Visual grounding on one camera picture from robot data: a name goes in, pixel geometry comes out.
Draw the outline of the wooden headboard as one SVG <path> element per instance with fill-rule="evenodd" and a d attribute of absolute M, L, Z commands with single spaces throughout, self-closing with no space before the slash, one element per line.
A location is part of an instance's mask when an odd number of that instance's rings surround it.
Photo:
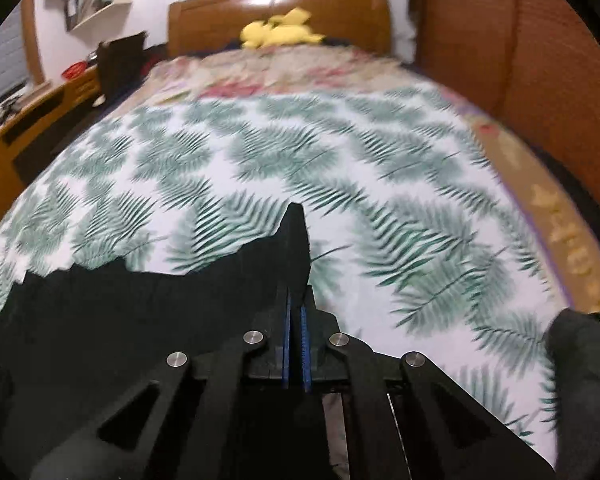
<path fill-rule="evenodd" d="M 388 0 L 182 0 L 168 13 L 168 53 L 171 58 L 210 52 L 239 38 L 254 21 L 285 15 L 294 8 L 311 13 L 314 32 L 346 40 L 367 52 L 392 52 Z"/>

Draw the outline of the floral quilt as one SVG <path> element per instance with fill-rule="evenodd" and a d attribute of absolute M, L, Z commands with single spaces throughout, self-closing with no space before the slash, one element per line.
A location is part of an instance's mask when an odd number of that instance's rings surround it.
<path fill-rule="evenodd" d="M 102 75 L 107 102 L 120 117 L 142 105 L 196 98 L 246 98 L 314 90 L 394 90 L 424 81 L 394 58 L 356 47 L 294 46 L 226 50 L 168 60 L 163 47 L 145 53 L 129 77 Z M 446 87 L 442 98 L 471 128 L 496 171 L 539 230 L 577 310 L 600 314 L 600 206 L 550 154 L 535 148 Z"/>

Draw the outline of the folded grey garment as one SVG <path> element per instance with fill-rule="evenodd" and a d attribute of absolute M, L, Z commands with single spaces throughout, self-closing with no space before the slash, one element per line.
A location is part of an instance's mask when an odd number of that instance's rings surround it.
<path fill-rule="evenodd" d="M 600 479 L 600 315 L 560 312 L 546 348 L 558 400 L 557 477 Z"/>

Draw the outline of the yellow plush toy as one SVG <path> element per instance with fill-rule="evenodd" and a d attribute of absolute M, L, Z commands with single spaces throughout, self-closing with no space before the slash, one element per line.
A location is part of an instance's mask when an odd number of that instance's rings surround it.
<path fill-rule="evenodd" d="M 246 25 L 239 35 L 243 49 L 261 49 L 296 44 L 321 44 L 325 35 L 308 25 L 312 14 L 296 6 L 284 15 L 273 15 L 267 21 Z"/>

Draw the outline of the red basket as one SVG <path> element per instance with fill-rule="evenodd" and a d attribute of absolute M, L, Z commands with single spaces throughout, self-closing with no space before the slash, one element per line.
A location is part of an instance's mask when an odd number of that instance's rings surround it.
<path fill-rule="evenodd" d="M 81 76 L 87 69 L 88 64 L 85 61 L 79 61 L 68 66 L 62 73 L 61 77 L 65 81 L 72 81 Z"/>

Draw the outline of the wooden louvered wardrobe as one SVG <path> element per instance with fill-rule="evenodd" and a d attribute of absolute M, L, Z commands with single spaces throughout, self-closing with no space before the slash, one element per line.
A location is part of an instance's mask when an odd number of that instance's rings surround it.
<path fill-rule="evenodd" d="M 416 63 L 552 155 L 600 205 L 600 45 L 566 0 L 422 0 Z"/>

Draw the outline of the dark wooden chair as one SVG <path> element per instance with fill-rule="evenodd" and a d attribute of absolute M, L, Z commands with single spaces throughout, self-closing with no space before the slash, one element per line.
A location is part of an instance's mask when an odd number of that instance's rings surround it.
<path fill-rule="evenodd" d="M 103 41 L 96 49 L 96 68 L 104 106 L 118 105 L 140 85 L 145 63 L 146 32 Z"/>

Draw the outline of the wooden desk cabinet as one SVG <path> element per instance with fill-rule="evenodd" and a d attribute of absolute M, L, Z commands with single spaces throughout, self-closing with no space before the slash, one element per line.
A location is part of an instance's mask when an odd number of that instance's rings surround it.
<path fill-rule="evenodd" d="M 62 141 L 93 113 L 100 96 L 97 70 L 53 88 L 0 128 L 0 221 L 52 160 Z"/>

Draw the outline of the grey window blind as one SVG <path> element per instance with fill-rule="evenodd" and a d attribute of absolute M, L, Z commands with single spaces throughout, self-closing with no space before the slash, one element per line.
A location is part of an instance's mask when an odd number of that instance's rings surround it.
<path fill-rule="evenodd" d="M 0 103 L 21 89 L 29 78 L 18 4 L 0 26 Z"/>

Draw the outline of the black double-breasted coat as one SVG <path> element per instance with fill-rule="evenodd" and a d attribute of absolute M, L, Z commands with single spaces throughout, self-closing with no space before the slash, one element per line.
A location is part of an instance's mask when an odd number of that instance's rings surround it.
<path fill-rule="evenodd" d="M 304 211 L 291 204 L 274 234 L 183 275 L 122 259 L 28 274 L 0 313 L 0 479 L 24 477 L 170 353 L 212 352 L 248 330 L 309 268 Z"/>

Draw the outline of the palm leaf bedspread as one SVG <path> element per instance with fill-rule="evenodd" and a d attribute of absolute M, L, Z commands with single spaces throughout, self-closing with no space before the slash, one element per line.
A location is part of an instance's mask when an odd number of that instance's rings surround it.
<path fill-rule="evenodd" d="M 306 212 L 317 305 L 376 351 L 418 350 L 548 462 L 543 336 L 565 298 L 536 229 L 432 84 L 196 99 L 109 116 L 0 223 L 0 312 L 30 271 L 182 274 Z"/>

